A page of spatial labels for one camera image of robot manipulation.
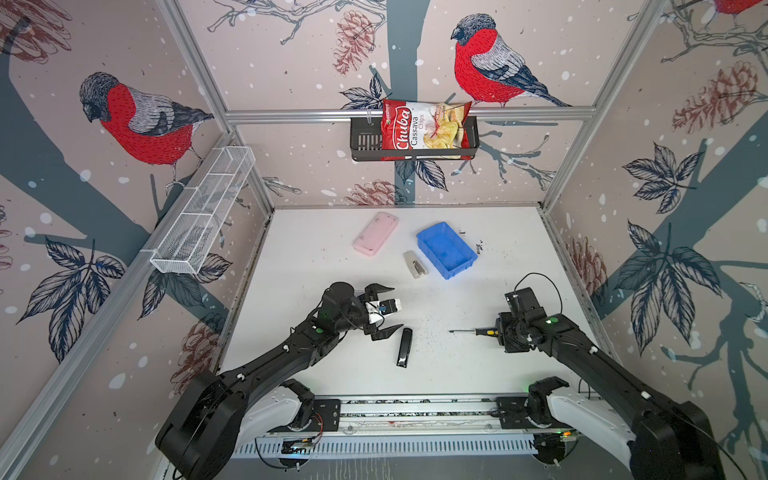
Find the black yellow handled screwdriver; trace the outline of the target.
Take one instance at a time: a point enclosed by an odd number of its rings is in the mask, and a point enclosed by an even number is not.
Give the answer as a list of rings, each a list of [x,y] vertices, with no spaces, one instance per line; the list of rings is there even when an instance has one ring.
[[[475,336],[498,337],[499,331],[495,328],[452,329],[450,333],[471,333]]]

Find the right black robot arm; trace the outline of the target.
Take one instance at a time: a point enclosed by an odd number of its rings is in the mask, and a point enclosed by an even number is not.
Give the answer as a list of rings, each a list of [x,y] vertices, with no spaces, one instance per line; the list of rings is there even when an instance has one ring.
[[[567,316],[549,315],[530,288],[505,296],[496,320],[508,353],[537,350],[568,367],[594,390],[587,399],[556,376],[531,384],[526,419],[536,427],[563,423],[620,461],[636,479],[722,479],[718,444],[707,415],[651,388],[600,350]]]

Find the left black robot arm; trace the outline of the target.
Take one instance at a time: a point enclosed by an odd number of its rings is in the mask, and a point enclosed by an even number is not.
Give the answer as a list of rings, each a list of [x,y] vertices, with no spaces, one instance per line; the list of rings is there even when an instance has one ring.
[[[212,479],[249,435],[310,423],[314,396],[294,375],[325,358],[349,331],[374,341],[396,332],[383,325],[402,308],[398,299],[380,299],[388,290],[373,283],[356,293],[335,282],[276,347],[221,374],[194,376],[155,439],[177,476]]]

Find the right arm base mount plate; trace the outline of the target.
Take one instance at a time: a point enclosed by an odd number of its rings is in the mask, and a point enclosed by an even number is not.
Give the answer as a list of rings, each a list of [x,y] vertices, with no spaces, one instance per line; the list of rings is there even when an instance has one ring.
[[[495,417],[502,430],[536,429],[530,419],[528,409],[529,395],[499,396],[495,399]]]

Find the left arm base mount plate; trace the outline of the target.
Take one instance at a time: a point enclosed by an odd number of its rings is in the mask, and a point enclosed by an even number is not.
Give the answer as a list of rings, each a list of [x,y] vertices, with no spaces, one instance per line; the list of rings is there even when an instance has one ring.
[[[339,399],[304,400],[294,418],[284,427],[291,432],[337,432],[341,418]]]

